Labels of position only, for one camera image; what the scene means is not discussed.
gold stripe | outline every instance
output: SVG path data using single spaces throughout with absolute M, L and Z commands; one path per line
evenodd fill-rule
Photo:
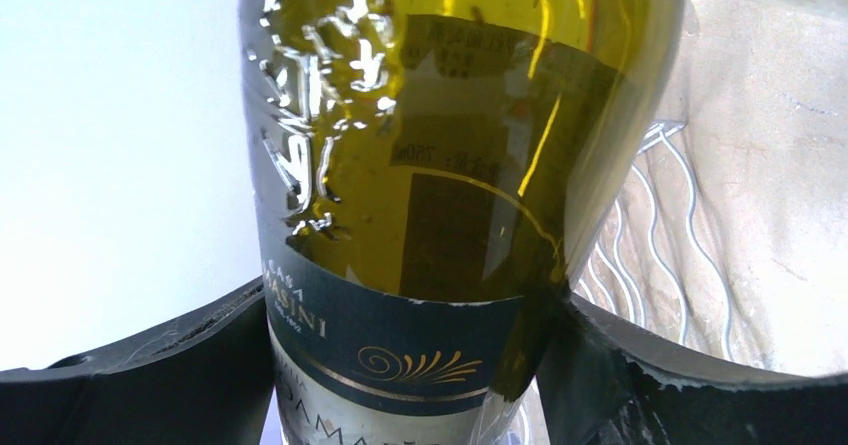
M 268 328 L 271 331 L 271 333 L 270 333 L 271 339 L 275 342 L 275 345 L 280 347 L 280 349 L 285 352 L 283 345 L 280 343 L 280 341 L 277 339 L 277 336 L 274 334 L 274 329 L 271 327 L 270 319 L 268 320 Z M 359 390 L 360 392 L 365 392 L 365 393 L 368 393 L 370 395 L 376 395 L 378 397 L 390 398 L 392 400 L 399 400 L 399 401 L 402 401 L 402 402 L 441 403 L 441 402 L 455 402 L 457 400 L 464 400 L 466 398 L 476 397 L 476 396 L 479 396 L 479 395 L 483 395 L 484 393 L 486 393 L 489 390 L 489 387 L 483 387 L 483 388 L 479 388 L 477 390 L 472 390 L 470 392 L 458 393 L 456 395 L 443 395 L 441 397 L 420 397 L 420 396 L 417 396 L 417 395 L 404 395 L 404 394 L 401 394 L 401 393 L 387 392 L 385 390 L 380 390 L 378 388 L 369 387 L 368 385 L 364 385 L 362 383 L 356 382 L 354 380 L 351 380 L 351 379 L 343 376 L 342 374 L 340 374 L 338 372 L 330 370 L 329 368 L 325 367 L 324 365 L 321 365 L 320 363 L 318 363 L 318 361 L 315 360 L 315 358 L 310 356 L 308 353 L 304 352 L 303 349 L 300 348 L 298 345 L 296 345 L 294 342 L 292 342 L 292 345 L 293 345 L 292 348 L 295 349 L 300 356 L 302 356 L 304 359 L 306 359 L 306 361 L 308 361 L 310 365 L 312 365 L 313 367 L 320 370 L 323 374 L 327 375 L 328 377 L 332 378 L 333 380 L 336 380 L 337 382 L 339 382 L 343 385 L 347 385 L 350 388 L 354 388 L 356 390 Z

dark blue label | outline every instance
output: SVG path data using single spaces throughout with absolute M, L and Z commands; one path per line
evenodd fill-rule
M 274 335 L 322 386 L 365 407 L 444 415 L 479 407 L 521 303 L 409 300 L 312 263 L 260 220 Z

green glass bottle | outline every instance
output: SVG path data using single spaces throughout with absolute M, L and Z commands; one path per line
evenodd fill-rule
M 652 118 L 683 0 L 240 0 L 294 444 L 497 443 Z

white wall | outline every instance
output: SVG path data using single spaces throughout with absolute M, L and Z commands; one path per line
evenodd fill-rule
M 259 274 L 236 0 L 0 0 L 0 370 Z

white label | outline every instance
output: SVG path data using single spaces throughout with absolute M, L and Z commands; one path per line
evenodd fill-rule
M 452 415 L 413 417 L 373 410 L 327 390 L 303 372 L 283 350 L 271 331 L 276 365 L 277 395 L 284 436 L 289 445 L 469 445 L 495 444 L 500 437 L 485 439 L 478 419 L 495 418 L 503 423 L 517 407 L 499 413 L 480 413 L 479 408 Z

